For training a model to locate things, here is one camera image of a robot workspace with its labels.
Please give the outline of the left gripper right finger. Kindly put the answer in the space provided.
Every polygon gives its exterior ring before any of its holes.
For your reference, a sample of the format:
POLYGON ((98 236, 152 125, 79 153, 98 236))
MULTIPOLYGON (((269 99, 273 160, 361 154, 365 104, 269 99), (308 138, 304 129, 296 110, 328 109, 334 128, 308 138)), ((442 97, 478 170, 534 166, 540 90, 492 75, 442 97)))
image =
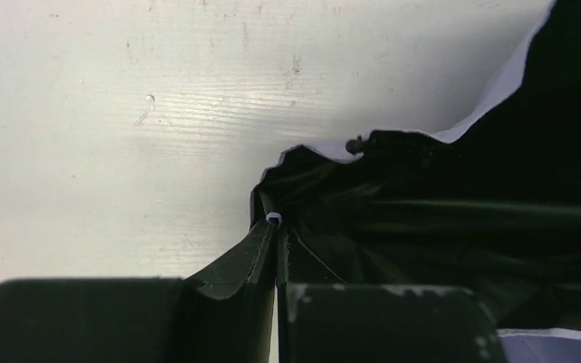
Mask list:
POLYGON ((427 225, 283 227, 282 362, 504 362, 508 277, 479 238, 427 225))

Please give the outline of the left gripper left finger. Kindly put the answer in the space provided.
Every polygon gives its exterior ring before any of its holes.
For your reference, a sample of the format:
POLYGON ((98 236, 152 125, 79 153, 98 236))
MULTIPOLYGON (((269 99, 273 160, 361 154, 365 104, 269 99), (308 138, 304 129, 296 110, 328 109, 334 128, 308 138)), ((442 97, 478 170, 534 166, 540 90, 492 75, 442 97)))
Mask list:
POLYGON ((0 362, 266 362, 277 228, 189 278, 0 283, 0 362))

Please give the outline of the purple umbrella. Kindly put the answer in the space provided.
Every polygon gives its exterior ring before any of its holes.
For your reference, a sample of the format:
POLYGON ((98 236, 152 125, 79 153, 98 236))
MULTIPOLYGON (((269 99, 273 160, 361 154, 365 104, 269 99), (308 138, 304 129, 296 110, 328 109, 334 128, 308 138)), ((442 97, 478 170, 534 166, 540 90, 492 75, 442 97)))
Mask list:
POLYGON ((281 155, 254 222, 427 225, 479 238, 508 277, 504 362, 581 362, 581 1, 553 1, 474 111, 281 155))

